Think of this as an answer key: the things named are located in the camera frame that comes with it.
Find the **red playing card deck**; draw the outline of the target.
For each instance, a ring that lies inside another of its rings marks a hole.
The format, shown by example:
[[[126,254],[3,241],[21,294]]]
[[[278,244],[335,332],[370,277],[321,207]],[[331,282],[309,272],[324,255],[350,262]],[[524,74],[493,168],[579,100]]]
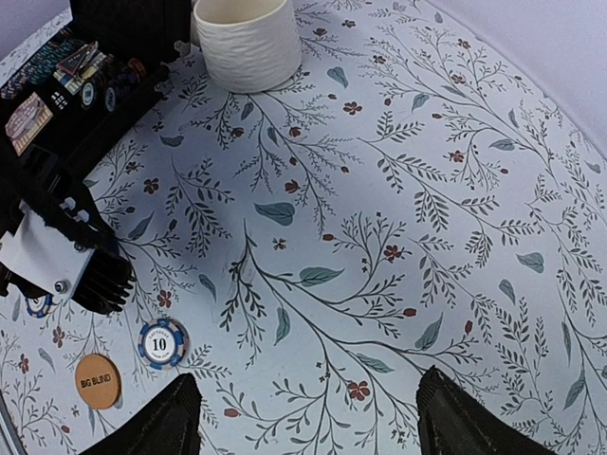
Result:
[[[25,151],[52,117],[53,113],[36,93],[17,107],[5,125],[5,131],[18,155]]]

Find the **orange big blind button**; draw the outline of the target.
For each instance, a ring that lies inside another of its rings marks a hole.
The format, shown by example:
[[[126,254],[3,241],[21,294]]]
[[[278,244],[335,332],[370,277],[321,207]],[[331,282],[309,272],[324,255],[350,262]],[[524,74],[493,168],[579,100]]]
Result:
[[[120,398],[120,372],[104,355],[85,355],[77,365],[75,384],[81,399],[93,410],[107,410]]]

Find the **clear round dealer disc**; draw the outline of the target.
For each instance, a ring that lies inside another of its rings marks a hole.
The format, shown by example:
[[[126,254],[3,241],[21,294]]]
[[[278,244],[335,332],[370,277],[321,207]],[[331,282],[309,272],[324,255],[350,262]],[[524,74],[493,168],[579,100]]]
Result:
[[[6,125],[11,139],[18,139],[44,120],[46,106],[41,99],[32,94],[13,112]]]

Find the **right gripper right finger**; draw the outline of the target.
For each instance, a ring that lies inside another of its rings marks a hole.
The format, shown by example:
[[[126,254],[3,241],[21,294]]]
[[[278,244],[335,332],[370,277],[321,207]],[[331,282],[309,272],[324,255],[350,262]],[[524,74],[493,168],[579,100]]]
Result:
[[[549,454],[509,427],[435,367],[421,377],[415,395],[423,454]]]

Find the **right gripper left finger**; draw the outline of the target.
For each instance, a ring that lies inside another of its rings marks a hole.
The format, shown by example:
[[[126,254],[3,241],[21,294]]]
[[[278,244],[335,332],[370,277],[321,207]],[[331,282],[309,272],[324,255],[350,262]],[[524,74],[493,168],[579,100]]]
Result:
[[[182,373],[88,455],[198,454],[202,395],[191,373]]]

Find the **triangular all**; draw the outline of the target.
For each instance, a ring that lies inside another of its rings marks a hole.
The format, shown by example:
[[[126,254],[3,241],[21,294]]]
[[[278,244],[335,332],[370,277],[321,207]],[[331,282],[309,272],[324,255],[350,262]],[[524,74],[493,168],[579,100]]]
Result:
[[[98,47],[97,42],[83,45],[79,50],[59,61],[56,68],[65,74],[74,76],[90,64],[98,53]]]

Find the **blue ten poker chip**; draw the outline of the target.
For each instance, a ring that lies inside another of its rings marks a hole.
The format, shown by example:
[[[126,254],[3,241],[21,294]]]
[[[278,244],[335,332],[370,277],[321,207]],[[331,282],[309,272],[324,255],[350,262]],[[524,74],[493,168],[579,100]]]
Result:
[[[185,327],[174,318],[146,321],[138,334],[138,354],[156,371],[177,367],[188,352],[189,336]]]

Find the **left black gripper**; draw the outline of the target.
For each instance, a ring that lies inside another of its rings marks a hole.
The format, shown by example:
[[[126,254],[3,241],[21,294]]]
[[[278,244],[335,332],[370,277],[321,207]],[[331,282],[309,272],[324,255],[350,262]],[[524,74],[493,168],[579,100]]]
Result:
[[[30,177],[7,141],[1,142],[1,235],[17,227],[18,202],[38,214],[48,227],[55,228],[80,246],[105,246],[114,236],[112,231],[96,230],[76,221],[60,208],[59,202]]]

